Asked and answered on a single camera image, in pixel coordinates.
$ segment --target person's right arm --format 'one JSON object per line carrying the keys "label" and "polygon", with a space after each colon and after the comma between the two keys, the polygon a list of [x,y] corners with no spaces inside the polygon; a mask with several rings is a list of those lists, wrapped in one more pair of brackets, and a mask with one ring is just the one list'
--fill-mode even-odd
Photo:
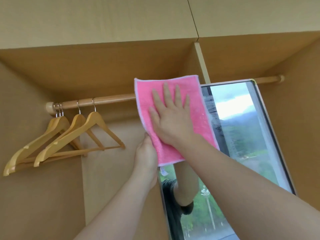
{"label": "person's right arm", "polygon": [[240,239],[319,239],[319,211],[193,132],[190,99],[183,107],[179,88],[172,101],[164,85],[165,105],[157,92],[153,95],[158,111],[150,108],[154,131],[198,174]]}

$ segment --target mirror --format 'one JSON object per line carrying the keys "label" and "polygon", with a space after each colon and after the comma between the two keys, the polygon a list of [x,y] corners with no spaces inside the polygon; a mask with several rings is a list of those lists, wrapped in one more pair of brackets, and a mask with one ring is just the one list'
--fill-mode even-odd
{"label": "mirror", "polygon": [[[202,94],[220,151],[295,193],[255,82],[241,80],[202,85]],[[198,192],[192,205],[181,207],[182,211],[177,216],[182,214],[180,224],[173,222],[172,211],[178,211],[180,206],[174,206],[177,202],[167,200],[175,196],[164,187],[164,183],[175,182],[175,168],[181,163],[184,162],[162,167],[160,175],[172,239],[239,239],[199,178]]]}

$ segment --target person's left arm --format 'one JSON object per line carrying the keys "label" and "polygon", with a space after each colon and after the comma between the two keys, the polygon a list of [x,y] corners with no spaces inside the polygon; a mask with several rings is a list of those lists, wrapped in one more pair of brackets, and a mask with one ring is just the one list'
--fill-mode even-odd
{"label": "person's left arm", "polygon": [[190,205],[199,191],[199,177],[186,161],[173,166],[177,177],[173,188],[174,198],[180,206]]}
{"label": "person's left arm", "polygon": [[74,240],[133,239],[146,197],[157,182],[157,168],[157,153],[146,134],[137,147],[129,180]]}

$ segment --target microfiber cleaning cloth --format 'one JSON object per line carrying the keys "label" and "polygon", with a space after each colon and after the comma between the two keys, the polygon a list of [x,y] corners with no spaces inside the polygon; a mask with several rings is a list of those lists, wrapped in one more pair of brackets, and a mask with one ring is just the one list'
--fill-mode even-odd
{"label": "microfiber cleaning cloth", "polygon": [[190,115],[194,132],[202,135],[211,145],[219,149],[214,136],[211,123],[208,119],[208,112],[202,97],[202,91],[197,75],[183,76],[169,80],[139,80],[134,79],[134,91],[137,99],[137,107],[143,127],[151,137],[153,146],[158,154],[159,166],[174,164],[184,161],[182,155],[172,146],[160,140],[153,130],[149,114],[149,107],[154,106],[152,90],[155,89],[164,102],[163,84],[167,82],[174,100],[175,86],[178,85],[181,91],[181,98],[184,102],[186,95],[190,96]]}

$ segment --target black shirt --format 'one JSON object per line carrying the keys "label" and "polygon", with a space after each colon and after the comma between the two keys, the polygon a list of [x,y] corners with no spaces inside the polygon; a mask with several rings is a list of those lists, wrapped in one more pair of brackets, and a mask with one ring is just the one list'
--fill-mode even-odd
{"label": "black shirt", "polygon": [[174,184],[177,180],[164,180],[162,182],[162,191],[167,211],[169,228],[172,240],[184,240],[181,216],[191,214],[193,210],[193,202],[187,206],[180,206],[174,198]]}

